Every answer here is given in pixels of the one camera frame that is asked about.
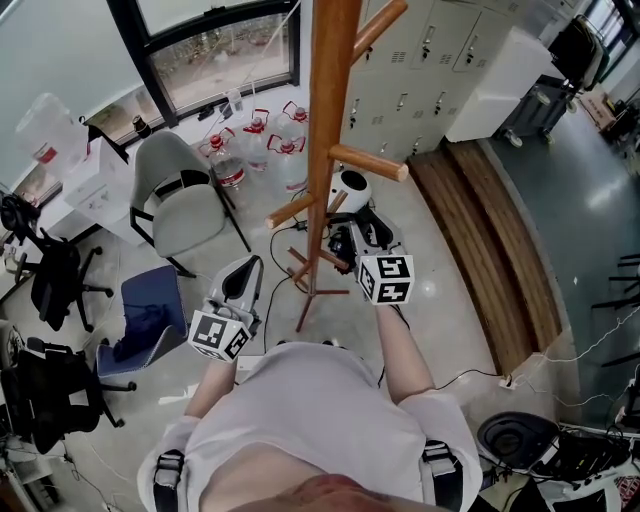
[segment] white storage box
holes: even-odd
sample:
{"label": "white storage box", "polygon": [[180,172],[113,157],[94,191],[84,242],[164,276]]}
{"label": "white storage box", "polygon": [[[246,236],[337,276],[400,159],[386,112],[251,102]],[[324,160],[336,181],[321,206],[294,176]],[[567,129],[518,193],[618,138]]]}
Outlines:
{"label": "white storage box", "polygon": [[482,95],[475,90],[446,137],[451,142],[491,137],[519,103],[520,98]]}
{"label": "white storage box", "polygon": [[522,98],[550,64],[549,50],[513,27],[476,90],[484,95]]}

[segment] black strap buckle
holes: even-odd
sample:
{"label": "black strap buckle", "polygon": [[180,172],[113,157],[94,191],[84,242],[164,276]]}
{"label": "black strap buckle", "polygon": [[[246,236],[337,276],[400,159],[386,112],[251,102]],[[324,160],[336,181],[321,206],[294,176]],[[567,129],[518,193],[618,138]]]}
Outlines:
{"label": "black strap buckle", "polygon": [[184,466],[184,454],[178,450],[169,450],[158,457],[156,472],[153,476],[154,485],[177,489]]}

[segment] wall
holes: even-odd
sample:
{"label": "wall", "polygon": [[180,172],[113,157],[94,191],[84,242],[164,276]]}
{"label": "wall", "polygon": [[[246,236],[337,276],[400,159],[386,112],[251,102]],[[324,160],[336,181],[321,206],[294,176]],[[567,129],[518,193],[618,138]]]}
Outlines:
{"label": "wall", "polygon": [[15,127],[43,92],[74,115],[96,112],[138,86],[105,0],[23,0],[0,24],[0,182],[32,164]]}
{"label": "wall", "polygon": [[624,58],[602,83],[614,103],[627,100],[640,87],[640,41],[631,47]]}

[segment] concrete floor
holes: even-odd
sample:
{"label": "concrete floor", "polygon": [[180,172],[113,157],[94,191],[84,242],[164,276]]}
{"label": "concrete floor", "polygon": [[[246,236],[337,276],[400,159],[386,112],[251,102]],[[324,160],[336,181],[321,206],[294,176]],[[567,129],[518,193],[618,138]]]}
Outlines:
{"label": "concrete floor", "polygon": [[[537,137],[523,139],[521,149],[505,140],[492,140],[491,146],[536,224],[582,354],[616,326],[617,318],[632,312],[591,310],[591,305],[622,297],[624,283],[610,285],[608,276],[635,272],[619,272],[617,262],[640,252],[640,185],[582,109],[565,114],[552,134],[551,146]],[[618,397],[640,359],[613,368],[600,365],[634,351],[640,351],[640,314],[580,359],[581,400],[601,393]],[[602,428],[610,406],[607,397],[592,400],[583,409],[583,421]]]}

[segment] black equipment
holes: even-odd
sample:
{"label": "black equipment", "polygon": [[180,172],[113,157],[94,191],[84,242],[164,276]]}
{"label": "black equipment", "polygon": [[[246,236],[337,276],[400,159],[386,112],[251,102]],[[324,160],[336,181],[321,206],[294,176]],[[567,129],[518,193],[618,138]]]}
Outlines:
{"label": "black equipment", "polygon": [[[101,384],[95,368],[87,366],[84,352],[74,354],[67,346],[29,338],[27,347],[30,351],[20,351],[17,366],[0,372],[14,434],[47,453],[65,434],[94,430],[102,414],[115,428],[124,426],[123,420],[114,419],[102,391],[135,391],[135,383]],[[69,396],[79,391],[86,392],[88,405],[71,403]]]}

